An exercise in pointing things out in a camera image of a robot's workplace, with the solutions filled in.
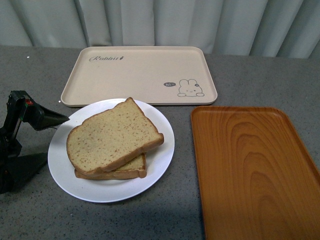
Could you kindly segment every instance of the white curtain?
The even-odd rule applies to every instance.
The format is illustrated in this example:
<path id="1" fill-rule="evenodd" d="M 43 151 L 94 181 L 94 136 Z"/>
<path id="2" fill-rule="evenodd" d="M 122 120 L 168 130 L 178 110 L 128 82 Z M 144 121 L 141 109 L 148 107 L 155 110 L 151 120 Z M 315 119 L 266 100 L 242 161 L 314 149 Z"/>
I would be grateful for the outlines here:
<path id="1" fill-rule="evenodd" d="M 0 45 L 320 59 L 319 0 L 0 0 Z"/>

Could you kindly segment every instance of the gray countertop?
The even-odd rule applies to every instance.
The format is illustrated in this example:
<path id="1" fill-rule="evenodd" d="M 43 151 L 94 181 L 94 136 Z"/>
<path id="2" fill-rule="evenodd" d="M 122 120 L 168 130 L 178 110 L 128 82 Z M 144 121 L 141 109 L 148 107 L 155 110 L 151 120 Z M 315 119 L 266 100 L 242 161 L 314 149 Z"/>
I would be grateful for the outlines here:
<path id="1" fill-rule="evenodd" d="M 61 93 L 81 49 L 0 47 L 0 124 L 11 90 L 70 116 Z M 320 61 L 205 55 L 218 98 L 214 106 L 284 111 L 320 168 Z M 148 190 L 115 203 L 92 203 L 64 192 L 45 165 L 19 190 L 0 195 L 0 239 L 204 239 L 190 114 L 196 106 L 157 106 L 175 135 L 172 162 Z M 23 123 L 21 155 L 48 152 L 55 129 Z"/>

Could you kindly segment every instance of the rabbit illustration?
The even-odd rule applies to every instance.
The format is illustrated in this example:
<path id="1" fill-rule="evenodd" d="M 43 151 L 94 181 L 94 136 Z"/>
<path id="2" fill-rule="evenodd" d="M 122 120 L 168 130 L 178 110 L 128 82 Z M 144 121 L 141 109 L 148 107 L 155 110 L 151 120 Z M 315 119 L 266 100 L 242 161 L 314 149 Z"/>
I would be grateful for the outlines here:
<path id="1" fill-rule="evenodd" d="M 179 97 L 203 97 L 202 88 L 195 79 L 182 79 L 179 81 Z"/>

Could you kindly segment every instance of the bread slice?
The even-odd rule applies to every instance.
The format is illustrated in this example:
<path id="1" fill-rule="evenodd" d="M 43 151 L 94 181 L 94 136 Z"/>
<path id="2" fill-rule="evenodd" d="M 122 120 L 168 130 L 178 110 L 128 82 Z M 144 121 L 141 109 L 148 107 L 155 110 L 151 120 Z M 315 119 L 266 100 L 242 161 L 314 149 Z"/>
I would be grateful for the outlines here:
<path id="1" fill-rule="evenodd" d="M 115 170 L 164 142 L 164 135 L 129 97 L 71 130 L 68 158 L 81 174 L 94 177 Z"/>
<path id="2" fill-rule="evenodd" d="M 144 153 L 136 156 L 131 161 L 127 162 L 125 165 L 118 167 L 112 171 L 105 171 L 98 176 L 87 176 L 81 174 L 76 169 L 74 174 L 79 179 L 89 179 L 89 180 L 126 180 L 126 179 L 135 179 L 135 178 L 145 178 L 147 176 L 147 165 L 146 165 L 146 156 Z"/>

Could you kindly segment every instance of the wooden tray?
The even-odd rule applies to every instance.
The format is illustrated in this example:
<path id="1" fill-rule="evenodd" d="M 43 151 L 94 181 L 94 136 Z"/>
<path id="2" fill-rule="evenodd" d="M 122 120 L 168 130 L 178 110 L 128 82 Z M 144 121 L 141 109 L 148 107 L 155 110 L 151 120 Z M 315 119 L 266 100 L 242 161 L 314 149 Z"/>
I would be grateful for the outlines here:
<path id="1" fill-rule="evenodd" d="M 283 112 L 198 106 L 191 123 L 207 239 L 320 239 L 320 174 Z"/>

